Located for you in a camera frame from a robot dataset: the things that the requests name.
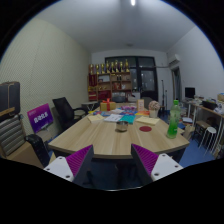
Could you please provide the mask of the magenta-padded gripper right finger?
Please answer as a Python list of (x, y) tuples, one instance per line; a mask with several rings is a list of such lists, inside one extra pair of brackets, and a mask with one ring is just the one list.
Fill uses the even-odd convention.
[(138, 175), (143, 185), (147, 185), (182, 169), (182, 166), (166, 153), (157, 155), (136, 144), (131, 145), (131, 155), (135, 160)]

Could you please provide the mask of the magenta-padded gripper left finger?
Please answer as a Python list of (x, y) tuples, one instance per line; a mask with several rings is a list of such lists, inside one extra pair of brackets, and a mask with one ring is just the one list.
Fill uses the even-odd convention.
[(67, 157), (57, 157), (44, 170), (69, 182), (82, 185), (93, 155), (94, 148), (89, 145)]

